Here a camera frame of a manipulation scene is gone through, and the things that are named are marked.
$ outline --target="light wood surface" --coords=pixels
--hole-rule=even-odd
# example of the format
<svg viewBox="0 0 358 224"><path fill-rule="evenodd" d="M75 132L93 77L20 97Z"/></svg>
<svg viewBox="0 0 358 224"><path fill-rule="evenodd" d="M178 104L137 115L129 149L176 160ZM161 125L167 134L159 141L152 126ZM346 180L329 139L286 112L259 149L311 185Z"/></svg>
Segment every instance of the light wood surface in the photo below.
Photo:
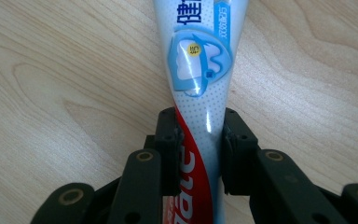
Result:
<svg viewBox="0 0 358 224"><path fill-rule="evenodd" d="M119 177L172 105L152 0L1 0L0 223ZM251 0L227 106L315 184L358 182L358 0Z"/></svg>

